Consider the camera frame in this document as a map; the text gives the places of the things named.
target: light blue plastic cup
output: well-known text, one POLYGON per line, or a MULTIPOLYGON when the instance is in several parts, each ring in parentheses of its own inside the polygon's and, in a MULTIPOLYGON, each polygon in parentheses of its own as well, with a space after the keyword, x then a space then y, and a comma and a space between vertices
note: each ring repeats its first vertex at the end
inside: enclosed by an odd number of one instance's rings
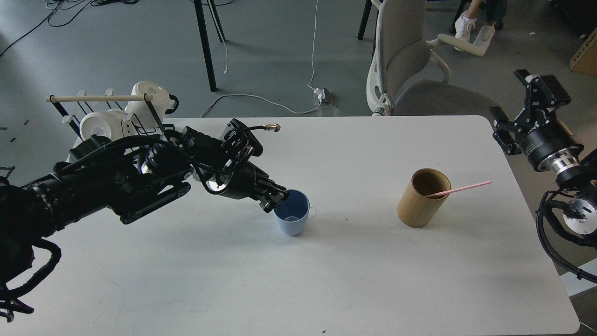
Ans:
POLYGON ((289 189, 289 196, 278 203, 273 214, 280 230, 289 236, 296 236, 303 232, 309 217, 309 199, 298 190, 289 189))

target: person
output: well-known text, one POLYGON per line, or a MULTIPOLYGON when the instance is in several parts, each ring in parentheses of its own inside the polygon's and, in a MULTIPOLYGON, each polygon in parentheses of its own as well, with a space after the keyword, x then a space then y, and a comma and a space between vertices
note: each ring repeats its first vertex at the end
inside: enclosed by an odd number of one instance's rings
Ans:
MULTIPOLYGON (((466 42, 470 40, 470 31, 475 28, 477 10, 483 0, 471 0, 469 8, 456 20, 456 38, 466 42)), ((485 4, 485 24, 481 27, 473 45, 485 50, 489 47, 491 38, 496 33, 496 22, 501 21, 506 15, 507 0, 487 0, 485 4)))

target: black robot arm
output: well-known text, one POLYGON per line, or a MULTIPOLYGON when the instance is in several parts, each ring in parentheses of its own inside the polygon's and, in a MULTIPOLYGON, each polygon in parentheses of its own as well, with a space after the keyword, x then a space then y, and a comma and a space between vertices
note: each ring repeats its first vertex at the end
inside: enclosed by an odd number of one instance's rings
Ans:
POLYGON ((524 109, 512 122, 499 107, 491 108, 496 120, 493 137, 507 155, 522 153, 534 170, 555 174, 559 190, 546 192, 537 210, 541 245, 556 263, 579 279, 597 283, 597 276, 557 253, 543 227, 546 219, 562 238, 597 249, 597 149, 578 159, 584 146, 556 117, 556 110, 571 99, 553 75, 531 75, 527 70, 516 70, 515 75, 525 86, 524 109), (556 196, 568 197, 568 202, 555 200, 556 196), (554 214, 555 209, 562 212, 566 227, 554 214))
POLYGON ((257 200, 270 212, 288 197, 286 188, 253 165, 263 147, 252 130, 277 132, 279 125, 247 127, 233 119, 220 139, 185 127, 161 136, 129 136, 111 142, 92 136, 71 149, 74 163, 60 162, 53 173, 22 187, 0 180, 0 315, 33 309, 19 301, 54 269, 60 248, 44 240, 56 231, 108 207, 123 224, 159 209, 190 190, 192 175, 210 194, 257 200), (6 283, 31 268, 32 246, 51 258, 24 285, 6 283))

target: chair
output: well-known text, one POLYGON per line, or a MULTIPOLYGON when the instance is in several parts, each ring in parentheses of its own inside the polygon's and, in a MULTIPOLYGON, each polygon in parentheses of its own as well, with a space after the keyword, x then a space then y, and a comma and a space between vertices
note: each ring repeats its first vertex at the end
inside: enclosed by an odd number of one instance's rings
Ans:
POLYGON ((367 77, 367 103, 373 115, 485 115, 498 102, 482 94, 448 84, 450 69, 432 50, 449 44, 483 56, 485 50, 446 34, 433 41, 423 39, 425 0, 372 0, 379 15, 376 49, 367 77), (431 60, 438 66, 442 81, 422 80, 406 89, 402 85, 431 60))

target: wooden cup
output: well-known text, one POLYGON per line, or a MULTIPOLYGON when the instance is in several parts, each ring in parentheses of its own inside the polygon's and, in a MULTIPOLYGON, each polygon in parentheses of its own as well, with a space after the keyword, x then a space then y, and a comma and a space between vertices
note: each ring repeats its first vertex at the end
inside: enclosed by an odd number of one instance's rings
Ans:
POLYGON ((425 196, 451 188, 450 180, 442 172, 431 168, 417 170, 396 207, 398 218, 410 227, 424 227, 449 194, 436 198, 425 196))

